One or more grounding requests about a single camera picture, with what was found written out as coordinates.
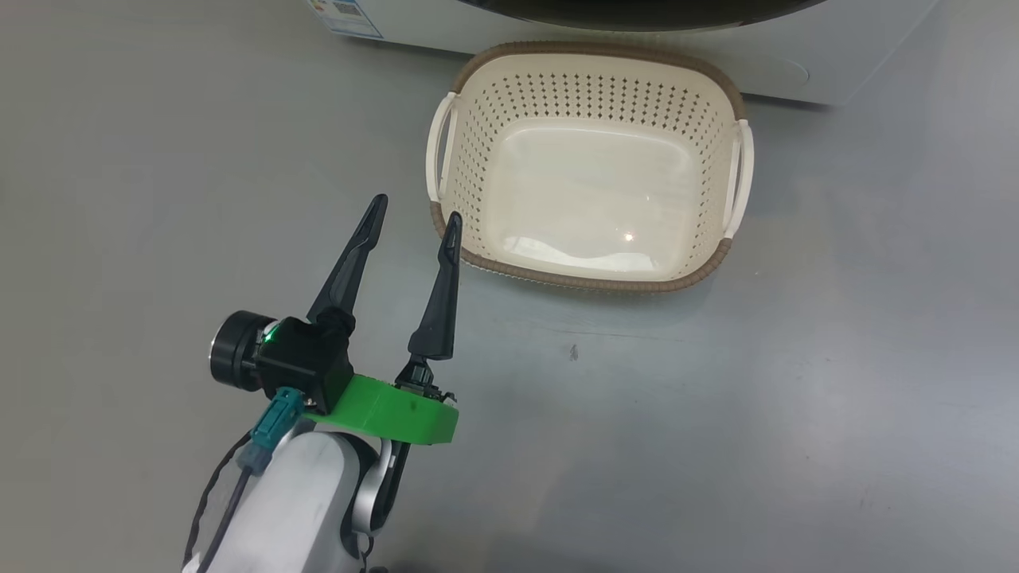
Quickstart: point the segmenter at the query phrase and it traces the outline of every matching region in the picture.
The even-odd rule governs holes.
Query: washing machine
[[[336,34],[478,53],[598,41],[706,59],[748,94],[840,105],[937,0],[305,0]]]

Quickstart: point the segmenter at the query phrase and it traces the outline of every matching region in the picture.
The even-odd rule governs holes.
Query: label sticker
[[[332,32],[361,38],[378,38],[379,34],[372,20],[361,11],[357,0],[308,0],[319,19]]]

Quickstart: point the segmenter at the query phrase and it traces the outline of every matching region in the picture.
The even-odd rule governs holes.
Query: laundry basket
[[[713,271],[743,219],[753,138],[714,66],[568,42],[477,55],[435,112],[426,176],[463,259],[599,291],[662,293]]]

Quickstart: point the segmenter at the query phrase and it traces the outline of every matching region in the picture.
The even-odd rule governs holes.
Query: black cable
[[[364,562],[365,566],[361,568],[360,573],[368,573],[368,556],[372,555],[372,550],[375,549],[375,537],[368,537],[368,549],[365,553],[361,554],[361,560]]]
[[[230,459],[233,455],[244,448],[246,444],[251,441],[251,432],[245,432],[245,435],[233,445],[232,448],[223,456],[223,459],[216,466],[216,471],[212,472],[212,477],[209,478],[209,483],[206,484],[205,490],[202,491],[202,498],[198,501],[198,509],[195,510],[195,517],[192,518],[192,529],[187,534],[187,544],[184,545],[184,563],[181,567],[187,565],[191,562],[192,556],[195,551],[195,543],[198,541],[198,528],[199,522],[202,521],[202,514],[205,513],[205,507],[209,504],[209,493],[212,492],[212,488],[216,485],[216,481],[219,480],[219,472],[223,471],[226,464],[230,463]]]
[[[216,534],[213,535],[212,542],[209,543],[209,551],[206,552],[205,557],[202,558],[201,565],[198,566],[198,573],[206,573],[209,570],[209,566],[212,565],[212,558],[216,557],[219,544],[223,542],[223,536],[226,535],[226,529],[230,526],[230,521],[233,520],[233,514],[237,511],[237,506],[240,505],[240,497],[244,496],[245,487],[248,485],[248,480],[251,476],[251,468],[240,470],[240,477],[237,478],[237,485],[233,488],[233,494],[230,496],[230,503],[226,505],[226,511],[223,512],[223,519],[219,522],[219,528],[216,529]]]

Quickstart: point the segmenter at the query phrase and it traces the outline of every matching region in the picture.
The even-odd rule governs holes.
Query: brown basket rim
[[[442,215],[442,205],[434,201],[430,202],[430,204],[432,223],[435,225],[435,230],[439,233],[439,237],[442,237],[445,235],[445,217]],[[590,291],[608,291],[612,293],[673,293],[688,287],[693,287],[694,284],[707,278],[707,275],[711,274],[714,269],[718,268],[718,265],[721,264],[726,255],[729,254],[729,249],[732,244],[732,239],[722,239],[718,242],[718,248],[711,254],[711,258],[701,265],[700,268],[690,274],[687,274],[686,276],[681,276],[680,278],[673,280],[607,280],[604,278],[582,278],[579,276],[568,276],[566,274],[543,272],[540,270],[532,270],[516,265],[500,263],[498,261],[493,261],[480,255],[476,255],[467,250],[467,248],[461,248],[460,255],[468,263],[485,270],[498,272],[500,274],[507,274],[525,280],[535,280],[537,282],[546,282],[548,284],[555,284],[558,287],[572,287],[574,289],[586,289]]]
[[[464,89],[464,86],[467,84],[468,80],[470,80],[471,75],[473,75],[474,72],[486,63],[503,56],[521,54],[583,54],[591,56],[608,56],[663,63],[666,65],[692,69],[706,75],[717,84],[719,88],[721,88],[726,97],[729,98],[730,103],[733,105],[733,114],[736,116],[737,121],[746,117],[746,106],[743,103],[743,95],[740,94],[740,91],[736,88],[736,85],[733,84],[733,81],[730,80],[729,76],[726,75],[720,69],[702,59],[665,52],[662,50],[642,48],[639,46],[599,44],[594,42],[513,42],[489,48],[488,50],[474,56],[469,62],[467,62],[467,65],[464,66],[461,72],[457,75],[457,79],[453,81],[451,91],[459,94]],[[439,237],[442,237],[445,235],[446,226],[445,217],[442,214],[442,205],[434,201],[430,203],[432,222],[435,224],[435,230],[439,233]],[[718,265],[721,264],[726,255],[729,254],[732,243],[732,239],[722,239],[719,241],[718,247],[715,249],[711,257],[694,272],[674,280],[660,281],[607,280],[601,278],[582,278],[578,276],[543,272],[493,261],[472,253],[467,249],[461,249],[461,256],[465,261],[476,267],[526,280],[535,280],[558,287],[613,293],[672,293],[692,287],[706,278],[707,275],[711,274],[711,272],[713,272],[714,269],[718,268]]]

